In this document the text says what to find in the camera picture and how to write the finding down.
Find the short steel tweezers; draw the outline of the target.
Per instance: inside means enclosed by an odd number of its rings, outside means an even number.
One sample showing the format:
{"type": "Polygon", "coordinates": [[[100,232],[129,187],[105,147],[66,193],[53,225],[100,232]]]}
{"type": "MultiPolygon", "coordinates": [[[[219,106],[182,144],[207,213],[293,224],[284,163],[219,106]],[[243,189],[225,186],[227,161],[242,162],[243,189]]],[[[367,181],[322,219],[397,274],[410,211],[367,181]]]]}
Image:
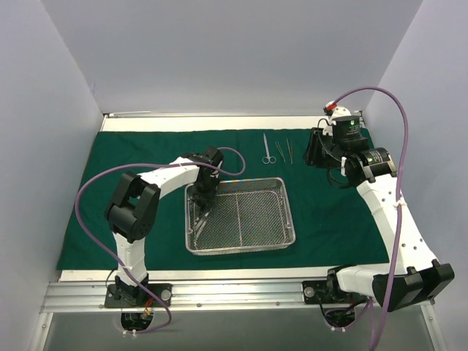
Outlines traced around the short steel tweezers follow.
{"type": "Polygon", "coordinates": [[[276,148],[277,148],[277,150],[279,152],[280,157],[282,158],[283,162],[285,163],[286,159],[285,159],[285,155],[284,155],[284,152],[282,150],[282,147],[281,147],[280,143],[276,141],[275,145],[276,145],[276,148]]]}

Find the wire mesh instrument tray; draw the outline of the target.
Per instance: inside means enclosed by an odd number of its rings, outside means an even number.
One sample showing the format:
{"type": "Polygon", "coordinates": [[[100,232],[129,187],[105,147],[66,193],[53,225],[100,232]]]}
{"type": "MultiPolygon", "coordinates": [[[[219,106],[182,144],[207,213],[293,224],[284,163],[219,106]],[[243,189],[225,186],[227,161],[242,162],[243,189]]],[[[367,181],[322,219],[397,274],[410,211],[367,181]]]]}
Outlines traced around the wire mesh instrument tray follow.
{"type": "Polygon", "coordinates": [[[206,226],[194,241],[195,222],[203,214],[185,194],[185,243],[193,255],[240,254],[285,249],[295,242],[290,203],[281,178],[222,181],[206,226]]]}

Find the green surgical drape cloth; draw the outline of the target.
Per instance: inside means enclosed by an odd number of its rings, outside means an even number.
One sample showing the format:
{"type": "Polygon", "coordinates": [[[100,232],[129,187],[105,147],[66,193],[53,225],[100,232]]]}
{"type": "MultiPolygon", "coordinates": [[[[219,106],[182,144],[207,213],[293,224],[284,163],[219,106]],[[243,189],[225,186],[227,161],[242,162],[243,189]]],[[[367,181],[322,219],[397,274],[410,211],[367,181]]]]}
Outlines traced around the green surgical drape cloth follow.
{"type": "Polygon", "coordinates": [[[151,271],[295,268],[385,263],[388,255],[365,202],[354,189],[335,189],[326,172],[304,164],[307,129],[225,130],[200,132],[100,132],[82,177],[86,185],[80,216],[72,216],[64,237],[60,270],[109,270],[116,244],[105,209],[120,172],[107,170],[132,164],[168,164],[178,156],[222,147],[225,168],[242,178],[279,177],[286,185],[295,243],[286,249],[246,254],[195,256],[185,246],[184,192],[179,189],[159,204],[153,230],[146,239],[146,265],[151,271]],[[276,163],[265,165],[263,134],[276,163]],[[293,146],[290,164],[287,141],[293,146]],[[284,163],[276,148],[279,142],[284,163]]]}

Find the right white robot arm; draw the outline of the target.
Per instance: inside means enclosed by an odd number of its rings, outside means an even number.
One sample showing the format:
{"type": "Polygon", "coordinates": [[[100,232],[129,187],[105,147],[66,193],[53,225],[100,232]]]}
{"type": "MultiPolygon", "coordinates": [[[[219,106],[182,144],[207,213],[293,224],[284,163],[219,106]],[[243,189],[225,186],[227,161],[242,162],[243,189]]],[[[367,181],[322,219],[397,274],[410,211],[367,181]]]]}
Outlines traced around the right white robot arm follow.
{"type": "Polygon", "coordinates": [[[390,153],[370,146],[358,116],[321,118],[311,130],[303,158],[307,165],[338,170],[347,179],[337,183],[329,173],[330,184],[357,190],[390,260],[381,268],[348,264],[329,269],[324,285],[329,299],[339,302],[355,293],[393,312],[434,299],[454,280],[452,266],[430,250],[397,188],[399,172],[390,153]]]}

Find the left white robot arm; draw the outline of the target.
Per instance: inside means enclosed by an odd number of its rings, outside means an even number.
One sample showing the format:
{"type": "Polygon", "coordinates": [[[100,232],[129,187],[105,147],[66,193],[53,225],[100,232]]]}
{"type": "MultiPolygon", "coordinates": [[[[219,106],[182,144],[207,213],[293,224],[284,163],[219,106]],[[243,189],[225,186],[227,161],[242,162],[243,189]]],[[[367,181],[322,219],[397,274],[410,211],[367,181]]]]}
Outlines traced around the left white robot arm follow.
{"type": "Polygon", "coordinates": [[[219,185],[222,152],[212,146],[201,154],[184,154],[168,167],[122,175],[105,212],[120,259],[115,291],[130,306],[142,305],[148,296],[148,272],[145,265],[145,238],[156,219],[159,200],[192,184],[190,197],[206,214],[214,204],[219,185]]]}

